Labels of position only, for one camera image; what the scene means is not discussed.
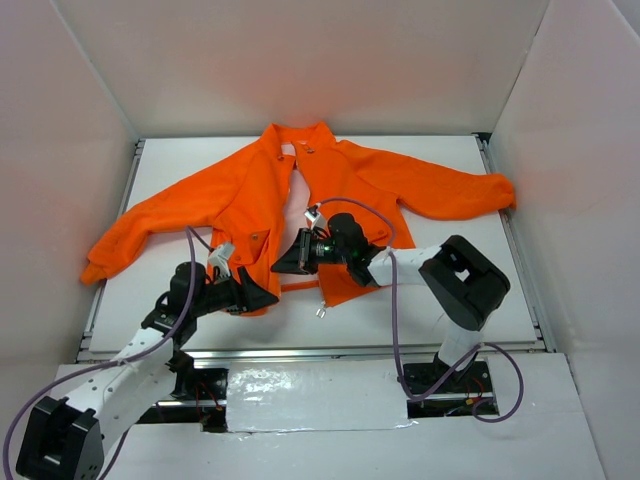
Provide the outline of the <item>orange zip-up jacket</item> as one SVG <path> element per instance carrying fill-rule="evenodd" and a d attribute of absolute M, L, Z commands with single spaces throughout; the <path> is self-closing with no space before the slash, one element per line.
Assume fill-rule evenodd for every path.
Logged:
<path fill-rule="evenodd" d="M 322 213 L 352 214 L 367 239 L 411 249 L 403 217 L 410 210 L 432 220 L 469 220 L 516 204 L 501 174 L 473 175 L 399 153 L 337 140 L 329 127 L 270 125 L 255 142 L 127 210 L 138 238 L 188 226 L 207 227 L 214 244 L 230 242 L 232 269 L 245 267 L 273 294 L 271 271 L 286 230 L 285 207 L 298 173 Z"/>

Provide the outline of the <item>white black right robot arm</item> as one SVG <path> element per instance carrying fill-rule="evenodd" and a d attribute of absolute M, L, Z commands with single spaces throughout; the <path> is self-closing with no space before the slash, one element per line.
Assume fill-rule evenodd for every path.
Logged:
<path fill-rule="evenodd" d="M 392 348 L 399 383 L 416 403 L 435 393 L 459 390 L 470 378 L 488 318 L 510 290 L 506 275 L 468 240 L 459 235 L 430 248 L 393 249 L 377 246 L 365 236 L 353 215 L 332 216 L 325 231 L 301 228 L 289 249 L 272 265 L 275 273 L 311 275 L 321 265 L 342 265 L 360 287 L 392 289 Z M 435 379 L 422 394 L 410 390 L 399 347 L 401 285 L 422 286 L 433 294 L 450 319 L 436 356 Z"/>

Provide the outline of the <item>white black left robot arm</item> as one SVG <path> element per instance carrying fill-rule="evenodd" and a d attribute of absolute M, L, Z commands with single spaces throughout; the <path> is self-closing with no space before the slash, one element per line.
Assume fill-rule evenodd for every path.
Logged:
<path fill-rule="evenodd" d="M 278 298 L 245 268 L 217 281 L 203 265 L 177 266 L 125 347 L 84 372 L 84 381 L 60 398 L 42 395 L 30 411 L 15 471 L 27 479 L 96 479 L 109 450 L 157 401 L 182 399 L 196 386 L 193 358 L 182 347 L 200 317 L 217 311 L 252 313 Z"/>

